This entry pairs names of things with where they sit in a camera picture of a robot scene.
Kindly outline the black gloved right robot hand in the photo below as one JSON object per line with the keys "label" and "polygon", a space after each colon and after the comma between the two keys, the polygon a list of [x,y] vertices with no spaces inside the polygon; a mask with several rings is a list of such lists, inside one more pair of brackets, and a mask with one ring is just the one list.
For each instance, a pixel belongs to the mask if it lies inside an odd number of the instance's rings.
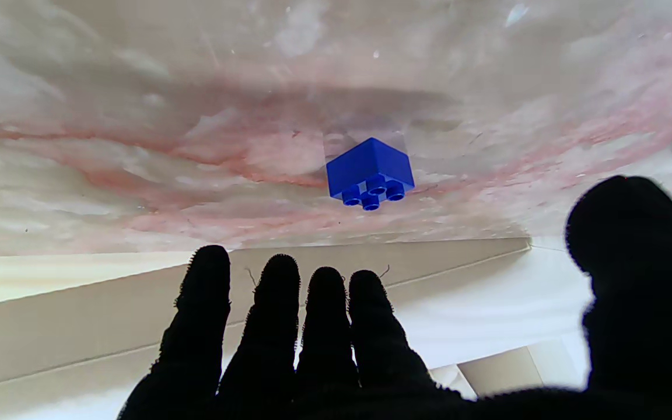
{"label": "black gloved right robot hand", "polygon": [[380,277],[318,268],[295,353],[300,275],[273,255],[240,345],[222,369],[231,262],[190,260],[159,356],[120,419],[672,419],[672,198],[650,178],[613,176],[572,208],[570,257],[590,278],[583,391],[536,387],[478,398],[437,385],[410,347]]}

